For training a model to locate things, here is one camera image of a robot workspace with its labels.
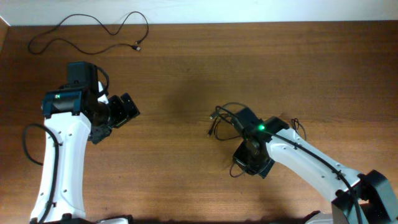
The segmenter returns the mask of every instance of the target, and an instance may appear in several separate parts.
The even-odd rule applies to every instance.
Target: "wood grain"
[[[0,18],[0,54],[3,48],[4,40],[6,39],[8,31],[8,25]]]
[[[22,128],[41,123],[46,91],[66,82],[68,62],[86,60],[111,77],[112,95],[130,93],[135,120],[85,156],[87,219],[228,222],[303,217],[330,204],[300,177],[276,164],[269,177],[229,177],[240,140],[208,138],[216,105],[239,101],[259,117],[297,117],[308,141],[364,173],[376,169],[398,194],[398,22],[284,22],[153,25],[142,52],[101,55],[54,43],[43,55],[26,44],[48,27],[11,27],[0,59],[0,222],[24,223],[39,191],[41,167],[21,147]],[[62,27],[87,51],[134,43],[143,26],[109,37],[98,26]],[[35,158],[43,133],[29,136]]]

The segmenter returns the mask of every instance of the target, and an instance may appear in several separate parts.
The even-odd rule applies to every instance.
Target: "robotic arm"
[[[106,77],[103,89],[98,70]],[[30,223],[90,223],[84,220],[83,163],[87,141],[98,144],[113,128],[140,114],[128,93],[107,99],[109,77],[101,68],[76,62],[68,65],[68,83],[50,91],[42,102],[46,134],[45,158],[39,196]],[[132,216],[103,220],[132,223]]]
[[[231,119],[226,120],[220,111],[227,112]],[[233,125],[243,138],[233,161],[244,172],[265,178],[274,163],[280,162],[331,202],[333,218],[314,217],[308,223],[397,222],[397,198],[379,172],[373,170],[364,175],[346,167],[304,141],[281,119],[263,121],[247,107],[234,114],[225,106],[217,106],[210,118],[217,117]],[[359,198],[368,203],[359,206]]]

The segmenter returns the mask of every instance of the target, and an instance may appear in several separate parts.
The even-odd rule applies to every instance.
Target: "white wall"
[[[396,20],[398,0],[0,0],[0,16],[11,26],[54,25],[74,13],[114,24],[130,11],[151,24]],[[139,16],[127,21],[141,22]],[[75,17],[66,24],[95,21]]]

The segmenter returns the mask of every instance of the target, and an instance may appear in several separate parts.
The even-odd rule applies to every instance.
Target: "white backdrop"
[[[398,0],[0,0],[0,16],[11,26],[54,25],[74,13],[115,24],[130,11],[151,24],[396,20]],[[127,20],[142,22],[139,15]],[[66,24],[95,21],[79,17]]]

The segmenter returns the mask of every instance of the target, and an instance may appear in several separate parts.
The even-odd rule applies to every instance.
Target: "brown wooden surface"
[[[8,25],[0,18],[0,53],[3,48],[4,39],[7,36]]]
[[[89,220],[133,214],[244,221],[330,212],[328,202],[280,164],[265,180],[229,176],[241,141],[206,136],[208,115],[229,101],[249,105],[263,119],[298,117],[309,143],[364,173],[377,169],[398,194],[397,26],[153,25],[142,52],[121,47],[97,56],[63,43],[31,55],[28,40],[48,27],[11,27],[0,59],[0,222],[29,220],[42,169],[23,155],[22,128],[42,123],[45,92],[64,84],[67,63],[79,60],[104,68],[110,94],[130,93],[142,113],[100,144],[87,145],[83,197]],[[126,26],[109,37],[101,27],[76,26],[51,37],[94,51],[134,43],[143,32],[142,26]],[[44,134],[32,131],[29,146],[41,160]]]

